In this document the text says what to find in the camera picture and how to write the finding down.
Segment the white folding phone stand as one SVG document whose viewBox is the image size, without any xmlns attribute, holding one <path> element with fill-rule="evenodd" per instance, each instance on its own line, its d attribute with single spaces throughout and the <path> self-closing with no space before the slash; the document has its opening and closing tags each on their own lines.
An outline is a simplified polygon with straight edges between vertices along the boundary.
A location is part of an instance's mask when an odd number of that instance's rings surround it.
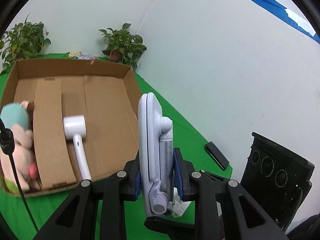
<svg viewBox="0 0 320 240">
<path fill-rule="evenodd" d="M 169 216 L 174 206 L 173 122 L 152 92 L 138 105 L 139 168 L 147 217 Z"/>
</svg>

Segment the white hair dryer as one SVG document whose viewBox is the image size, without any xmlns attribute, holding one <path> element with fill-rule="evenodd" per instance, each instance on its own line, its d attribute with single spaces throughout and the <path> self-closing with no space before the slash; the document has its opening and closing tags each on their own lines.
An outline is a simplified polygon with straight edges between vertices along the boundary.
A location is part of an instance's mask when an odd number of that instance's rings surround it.
<svg viewBox="0 0 320 240">
<path fill-rule="evenodd" d="M 75 156 L 81 178 L 83 180 L 92 180 L 82 141 L 86 137 L 85 117 L 83 115 L 64 117 L 63 128 L 66 140 L 73 141 Z"/>
</svg>

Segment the pink pig plush toy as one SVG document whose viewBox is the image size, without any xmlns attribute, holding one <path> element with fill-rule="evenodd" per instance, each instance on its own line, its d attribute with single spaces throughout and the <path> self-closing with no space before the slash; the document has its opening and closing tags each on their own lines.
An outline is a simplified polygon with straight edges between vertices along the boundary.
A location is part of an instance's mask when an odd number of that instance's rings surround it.
<svg viewBox="0 0 320 240">
<path fill-rule="evenodd" d="M 38 168 L 34 153 L 34 135 L 31 130 L 34 102 L 22 101 L 5 105 L 1 111 L 1 120 L 14 135 L 15 149 L 12 154 L 17 178 L 15 178 L 8 155 L 1 152 L 1 167 L 5 184 L 12 193 L 18 192 L 17 185 L 23 192 L 39 190 Z"/>
</svg>

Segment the white green printed box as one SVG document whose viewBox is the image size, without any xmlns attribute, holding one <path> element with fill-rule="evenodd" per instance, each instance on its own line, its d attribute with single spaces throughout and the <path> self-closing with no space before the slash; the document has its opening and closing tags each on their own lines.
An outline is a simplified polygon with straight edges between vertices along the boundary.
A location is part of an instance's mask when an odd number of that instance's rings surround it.
<svg viewBox="0 0 320 240">
<path fill-rule="evenodd" d="M 182 200 L 180 200 L 180 197 L 178 195 L 178 190 L 175 187 L 174 188 L 174 207 L 172 210 L 172 217 L 174 218 L 182 217 L 190 204 L 191 202 L 183 202 Z"/>
</svg>

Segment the green tablecloth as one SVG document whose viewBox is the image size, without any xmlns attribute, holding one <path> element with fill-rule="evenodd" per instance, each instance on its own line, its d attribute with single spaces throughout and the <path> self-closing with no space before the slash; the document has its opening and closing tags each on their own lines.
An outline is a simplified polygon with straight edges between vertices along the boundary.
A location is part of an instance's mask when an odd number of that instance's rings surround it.
<svg viewBox="0 0 320 240">
<path fill-rule="evenodd" d="M 174 147 L 179 147 L 183 159 L 194 167 L 230 178 L 232 167 L 226 171 L 204 150 L 207 140 L 187 120 L 160 96 L 131 67 L 110 63 L 106 59 L 68 59 L 65 54 L 48 54 L 18 61 L 16 68 L 3 79 L 1 93 L 4 105 L 12 101 L 34 101 L 39 75 L 61 79 L 61 100 L 54 103 L 64 116 L 84 115 L 87 136 L 84 149 L 92 178 L 105 178 L 119 171 L 138 151 L 138 101 L 142 93 L 153 92 L 161 104 L 163 115 L 173 121 Z M 26 201 L 40 229 L 57 209 L 70 190 L 53 193 L 44 191 Z M 1 214 L 18 239 L 33 239 L 36 230 L 20 197 L 1 189 Z M 125 203 L 127 239 L 169 239 L 148 230 L 143 224 L 145 214 L 141 195 L 136 202 Z"/>
</svg>

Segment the black flat device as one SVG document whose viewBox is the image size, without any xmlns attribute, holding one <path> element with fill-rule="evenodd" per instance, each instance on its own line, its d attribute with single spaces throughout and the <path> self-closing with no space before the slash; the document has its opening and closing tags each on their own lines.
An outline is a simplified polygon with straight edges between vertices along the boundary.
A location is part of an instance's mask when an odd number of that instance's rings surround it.
<svg viewBox="0 0 320 240">
<path fill-rule="evenodd" d="M 229 161 L 212 141 L 205 144 L 204 150 L 217 163 L 221 170 L 225 171 L 227 169 Z"/>
</svg>

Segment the large shallow cardboard tray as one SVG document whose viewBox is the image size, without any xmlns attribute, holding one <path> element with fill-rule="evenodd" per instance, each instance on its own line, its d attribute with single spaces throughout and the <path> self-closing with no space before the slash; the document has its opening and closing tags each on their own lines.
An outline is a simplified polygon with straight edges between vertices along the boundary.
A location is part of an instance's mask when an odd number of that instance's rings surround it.
<svg viewBox="0 0 320 240">
<path fill-rule="evenodd" d="M 5 191 L 47 195 L 121 170 L 138 152 L 140 96 L 132 68 L 122 64 L 16 61 L 1 98 L 15 140 L 14 165 L 1 156 Z"/>
</svg>

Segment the right potted green plant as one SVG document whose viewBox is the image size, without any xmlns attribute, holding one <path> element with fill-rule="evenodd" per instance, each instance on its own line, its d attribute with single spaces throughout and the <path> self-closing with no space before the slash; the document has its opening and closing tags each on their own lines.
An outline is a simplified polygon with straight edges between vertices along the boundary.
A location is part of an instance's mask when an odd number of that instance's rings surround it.
<svg viewBox="0 0 320 240">
<path fill-rule="evenodd" d="M 99 31 L 107 45 L 102 53 L 108 61 L 128 65 L 135 71 L 147 47 L 143 44 L 143 38 L 140 35 L 130 33 L 130 27 L 131 23 L 124 23 L 120 29 L 107 28 Z"/>
</svg>

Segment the potted green plant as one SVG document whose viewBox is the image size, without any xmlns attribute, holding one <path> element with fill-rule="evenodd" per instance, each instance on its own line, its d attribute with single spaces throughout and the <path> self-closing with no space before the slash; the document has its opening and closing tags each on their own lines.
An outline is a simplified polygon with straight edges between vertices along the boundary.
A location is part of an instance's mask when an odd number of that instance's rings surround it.
<svg viewBox="0 0 320 240">
<path fill-rule="evenodd" d="M 43 55 L 51 45 L 44 23 L 33 23 L 26 18 L 15 24 L 1 37 L 1 74 L 10 73 L 17 60 Z"/>
<path fill-rule="evenodd" d="M 99 31 L 107 45 L 102 53 L 108 61 L 128 65 L 135 71 L 147 47 L 143 44 L 143 38 L 140 35 L 130 33 L 130 27 L 131 23 L 124 23 L 120 29 L 107 28 Z"/>
</svg>

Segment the left potted green plant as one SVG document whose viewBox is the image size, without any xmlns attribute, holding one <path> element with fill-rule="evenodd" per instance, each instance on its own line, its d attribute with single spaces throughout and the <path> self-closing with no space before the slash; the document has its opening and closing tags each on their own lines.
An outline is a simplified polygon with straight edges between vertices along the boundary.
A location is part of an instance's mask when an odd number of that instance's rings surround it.
<svg viewBox="0 0 320 240">
<path fill-rule="evenodd" d="M 15 24 L 1 37 L 1 74 L 10 73 L 17 60 L 43 55 L 51 45 L 44 23 L 33 23 L 26 18 Z"/>
</svg>

